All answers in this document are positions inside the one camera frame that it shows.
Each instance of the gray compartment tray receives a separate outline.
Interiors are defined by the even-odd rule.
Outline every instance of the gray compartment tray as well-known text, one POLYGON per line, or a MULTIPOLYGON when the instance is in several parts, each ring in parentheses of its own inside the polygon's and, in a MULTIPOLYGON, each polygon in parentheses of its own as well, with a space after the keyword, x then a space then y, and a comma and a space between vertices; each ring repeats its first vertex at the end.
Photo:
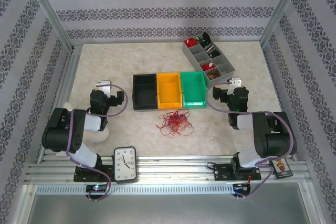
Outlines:
POLYGON ((182 45, 183 45, 182 51, 186 55, 186 57, 188 58, 189 62, 194 67, 194 69, 196 71, 203 72, 207 88, 216 85, 220 82, 225 82, 233 76, 235 72, 234 67, 231 65, 231 63, 225 57, 223 52, 217 46, 216 48, 220 52, 220 55, 214 58, 210 58, 210 56, 207 54, 207 52, 200 44, 197 44, 196 46, 189 48, 186 46, 184 42, 182 43, 182 45), (203 71, 201 65, 209 64, 211 62, 215 65, 215 68, 203 71), (219 73, 219 77, 210 80, 206 74, 213 71, 217 71, 219 73))

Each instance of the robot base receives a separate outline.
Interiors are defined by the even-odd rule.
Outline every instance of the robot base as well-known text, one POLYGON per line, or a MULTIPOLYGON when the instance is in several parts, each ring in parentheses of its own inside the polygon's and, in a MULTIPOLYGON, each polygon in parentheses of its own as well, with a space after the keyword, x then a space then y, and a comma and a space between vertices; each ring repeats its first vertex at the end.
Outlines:
POLYGON ((213 164, 215 181, 228 180, 261 180, 260 170, 258 168, 244 168, 239 164, 238 153, 231 159, 230 164, 213 164))
MULTIPOLYGON (((113 181, 113 165, 103 165, 101 161, 101 157, 99 155, 97 157, 97 163, 94 168, 109 175, 111 178, 111 181, 113 181)), ((104 175, 94 172, 90 169, 81 168, 79 166, 76 166, 75 174, 74 174, 74 182, 100 183, 100 182, 107 182, 107 178, 104 175)))

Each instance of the beige tabletop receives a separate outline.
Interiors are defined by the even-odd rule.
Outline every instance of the beige tabletop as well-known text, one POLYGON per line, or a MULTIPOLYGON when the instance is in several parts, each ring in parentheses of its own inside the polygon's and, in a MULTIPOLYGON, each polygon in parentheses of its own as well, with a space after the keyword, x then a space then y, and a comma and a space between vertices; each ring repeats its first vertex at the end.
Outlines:
MULTIPOLYGON (((217 42, 249 90, 248 111, 280 111, 274 87, 259 42, 217 42)), ((163 136, 155 126, 167 111, 135 112, 132 105, 133 75, 143 73, 193 71, 182 53, 182 43, 94 44, 84 45, 69 102, 74 108, 90 107, 95 83, 111 80, 129 96, 126 110, 109 118, 109 137, 99 144, 87 143, 102 155, 111 155, 116 147, 134 146, 139 156, 155 155, 230 155, 253 144, 252 131, 233 130, 227 114, 210 107, 190 110, 189 121, 195 128, 190 136, 163 136)), ((212 104, 227 109, 224 103, 212 104)), ((111 107, 109 114, 120 111, 111 107)))

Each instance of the black storage bin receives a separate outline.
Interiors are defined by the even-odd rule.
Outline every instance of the black storage bin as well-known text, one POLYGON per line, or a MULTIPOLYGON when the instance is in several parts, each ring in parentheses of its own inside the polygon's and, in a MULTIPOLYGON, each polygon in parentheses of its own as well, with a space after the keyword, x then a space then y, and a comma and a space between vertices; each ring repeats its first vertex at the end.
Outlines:
POLYGON ((134 110, 156 110, 157 107, 156 73, 133 75, 134 110))

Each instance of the orange storage bin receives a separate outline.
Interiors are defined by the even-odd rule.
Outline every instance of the orange storage bin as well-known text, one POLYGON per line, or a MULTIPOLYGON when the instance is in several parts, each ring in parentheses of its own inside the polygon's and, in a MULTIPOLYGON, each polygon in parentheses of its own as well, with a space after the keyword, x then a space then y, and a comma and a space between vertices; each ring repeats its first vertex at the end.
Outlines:
POLYGON ((182 108, 182 88, 180 73, 158 73, 158 109, 182 108))

